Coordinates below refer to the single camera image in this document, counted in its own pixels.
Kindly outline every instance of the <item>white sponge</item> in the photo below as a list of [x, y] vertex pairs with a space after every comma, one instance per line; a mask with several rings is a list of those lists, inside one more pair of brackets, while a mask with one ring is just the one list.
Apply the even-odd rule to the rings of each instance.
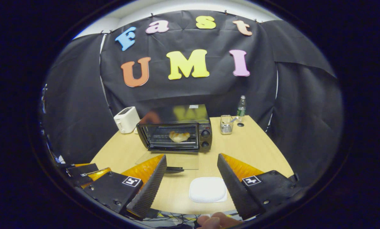
[[224, 180], [219, 177], [200, 177], [190, 184], [189, 198], [197, 203], [224, 202], [227, 199]]

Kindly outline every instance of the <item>white toaster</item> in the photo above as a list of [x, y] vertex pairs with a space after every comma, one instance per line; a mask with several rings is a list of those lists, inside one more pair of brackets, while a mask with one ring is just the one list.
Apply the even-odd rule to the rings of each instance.
[[140, 121], [138, 112], [134, 106], [123, 109], [115, 115], [114, 120], [119, 131], [123, 134], [131, 133]]

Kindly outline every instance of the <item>human finger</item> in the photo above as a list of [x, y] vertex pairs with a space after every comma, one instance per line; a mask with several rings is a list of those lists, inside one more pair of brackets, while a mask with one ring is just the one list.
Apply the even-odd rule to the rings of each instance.
[[203, 223], [203, 229], [221, 229], [218, 217], [211, 217]]
[[218, 217], [219, 218], [219, 224], [223, 227], [223, 228], [227, 228], [227, 227], [231, 227], [231, 226], [235, 226], [235, 225], [238, 225], [238, 224], [241, 224], [242, 221], [239, 221], [239, 220], [236, 220], [236, 219], [233, 219], [231, 217], [228, 217], [226, 216], [224, 213], [222, 212], [216, 212], [214, 213], [211, 217]]
[[203, 225], [204, 224], [204, 222], [206, 221], [206, 220], [208, 220], [210, 217], [209, 216], [200, 216], [198, 219], [197, 219], [197, 223], [199, 224], [199, 225]]

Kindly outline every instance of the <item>pink letter i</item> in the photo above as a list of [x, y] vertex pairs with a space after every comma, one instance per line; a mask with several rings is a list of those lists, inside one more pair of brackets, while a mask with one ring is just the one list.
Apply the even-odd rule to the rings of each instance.
[[234, 57], [235, 71], [233, 74], [235, 76], [249, 76], [251, 73], [246, 69], [245, 55], [246, 52], [243, 50], [230, 50], [230, 54]]

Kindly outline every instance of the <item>foam letter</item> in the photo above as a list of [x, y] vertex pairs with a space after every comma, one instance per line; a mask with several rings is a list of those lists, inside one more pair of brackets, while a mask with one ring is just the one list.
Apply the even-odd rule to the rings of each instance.
[[139, 79], [133, 78], [133, 70], [132, 67], [135, 64], [133, 61], [129, 61], [121, 65], [123, 70], [123, 81], [129, 87], [138, 87], [145, 84], [149, 79], [149, 61], [150, 57], [140, 58], [138, 63], [141, 66], [142, 76]]
[[214, 29], [216, 24], [214, 22], [214, 17], [211, 16], [198, 16], [196, 18], [196, 26], [199, 29]]
[[205, 65], [205, 55], [207, 51], [204, 49], [194, 50], [190, 58], [187, 60], [180, 51], [169, 52], [166, 54], [170, 58], [170, 71], [169, 80], [178, 80], [181, 74], [178, 72], [180, 68], [185, 77], [189, 77], [191, 70], [194, 66], [193, 77], [207, 77], [210, 73], [207, 71]]
[[133, 32], [135, 30], [136, 27], [130, 27], [117, 38], [115, 38], [115, 41], [119, 41], [119, 43], [122, 45], [122, 51], [125, 51], [135, 43], [135, 40], [130, 40], [135, 38], [135, 33]]
[[246, 52], [243, 50], [230, 50], [230, 54], [234, 57], [235, 71], [233, 74], [235, 76], [249, 76], [251, 73], [246, 69], [245, 55]]
[[169, 30], [169, 28], [167, 27], [168, 24], [169, 22], [165, 20], [152, 22], [149, 24], [150, 27], [146, 29], [146, 32], [147, 33], [166, 32], [167, 30]]
[[246, 28], [249, 28], [248, 24], [245, 24], [243, 21], [233, 21], [232, 23], [236, 24], [238, 27], [238, 30], [243, 34], [250, 36], [252, 35], [252, 32], [248, 31]]

